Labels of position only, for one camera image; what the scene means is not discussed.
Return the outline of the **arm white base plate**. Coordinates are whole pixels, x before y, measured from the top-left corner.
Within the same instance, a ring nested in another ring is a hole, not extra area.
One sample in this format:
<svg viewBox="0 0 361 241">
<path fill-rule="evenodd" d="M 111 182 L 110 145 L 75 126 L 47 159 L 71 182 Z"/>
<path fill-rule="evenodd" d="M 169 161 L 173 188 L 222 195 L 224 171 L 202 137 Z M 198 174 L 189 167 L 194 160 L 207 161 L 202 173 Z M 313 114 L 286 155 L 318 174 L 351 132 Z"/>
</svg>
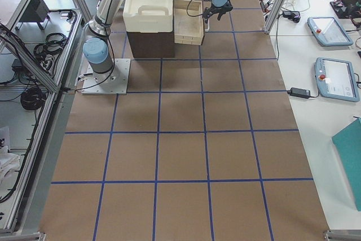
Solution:
<svg viewBox="0 0 361 241">
<path fill-rule="evenodd" d="M 126 95 L 130 64 L 130 59 L 116 58 L 112 73 L 102 75 L 94 73 L 91 65 L 88 64 L 86 73 L 91 73 L 91 75 L 84 78 L 81 93 L 84 95 Z"/>
</svg>

